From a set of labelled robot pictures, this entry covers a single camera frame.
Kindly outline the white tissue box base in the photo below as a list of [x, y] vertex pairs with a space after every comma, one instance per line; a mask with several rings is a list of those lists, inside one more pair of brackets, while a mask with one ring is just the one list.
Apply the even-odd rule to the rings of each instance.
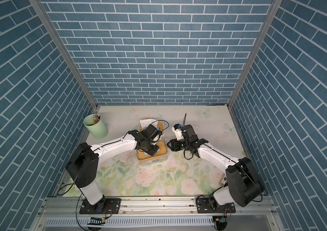
[[151, 141], [154, 141], [154, 142], [158, 142], [158, 141], [163, 141], [164, 140], [164, 135], [158, 135], [157, 136], [157, 139], [156, 140], [153, 140], [151, 138], [151, 135], [156, 135], [156, 133], [159, 133], [161, 134], [161, 131], [160, 130], [156, 130], [156, 128], [153, 126], [153, 125], [149, 125], [146, 129], [144, 129], [143, 131], [146, 131], [146, 133], [148, 134], [148, 137]]

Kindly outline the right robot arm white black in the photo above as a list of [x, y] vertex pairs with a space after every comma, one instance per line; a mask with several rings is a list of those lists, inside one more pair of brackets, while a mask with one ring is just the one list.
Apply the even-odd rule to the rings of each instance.
[[251, 202], [262, 202], [264, 187], [252, 161], [232, 157], [211, 145], [206, 139], [198, 138], [191, 125], [176, 124], [172, 131], [176, 138], [168, 142], [171, 151], [188, 151], [193, 156], [211, 162], [226, 178], [225, 185], [209, 194], [207, 206], [214, 212], [226, 211], [227, 205], [245, 207]]

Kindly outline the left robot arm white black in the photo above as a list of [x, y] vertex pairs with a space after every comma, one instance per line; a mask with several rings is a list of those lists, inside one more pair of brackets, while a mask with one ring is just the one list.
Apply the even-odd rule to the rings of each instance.
[[96, 183], [100, 165], [104, 161], [127, 151], [141, 150], [154, 156], [161, 150], [156, 144], [161, 136], [162, 131], [151, 124], [142, 131], [128, 131], [123, 137], [113, 141], [95, 145], [83, 142], [77, 146], [65, 169], [85, 197], [83, 201], [85, 207], [92, 207], [92, 211], [87, 212], [88, 214], [103, 213], [109, 208], [102, 190]]

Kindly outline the clear plastic tissue box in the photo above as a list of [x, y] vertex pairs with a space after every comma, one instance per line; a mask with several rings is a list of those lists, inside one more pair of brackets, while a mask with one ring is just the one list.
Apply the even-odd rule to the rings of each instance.
[[167, 154], [164, 154], [164, 155], [149, 157], [149, 158], [140, 160], [139, 162], [140, 162], [140, 164], [142, 166], [148, 166], [148, 165], [152, 165], [152, 164], [156, 164], [156, 163], [166, 161], [167, 159], [168, 159]]

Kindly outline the dark bamboo lid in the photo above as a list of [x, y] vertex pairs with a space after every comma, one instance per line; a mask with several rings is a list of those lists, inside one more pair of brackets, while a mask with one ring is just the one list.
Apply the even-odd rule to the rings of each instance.
[[138, 150], [136, 157], [139, 161], [151, 161], [162, 158], [167, 153], [167, 147], [163, 141], [158, 141], [156, 145], [159, 147], [159, 150], [155, 153], [155, 155], [150, 156], [148, 153]]

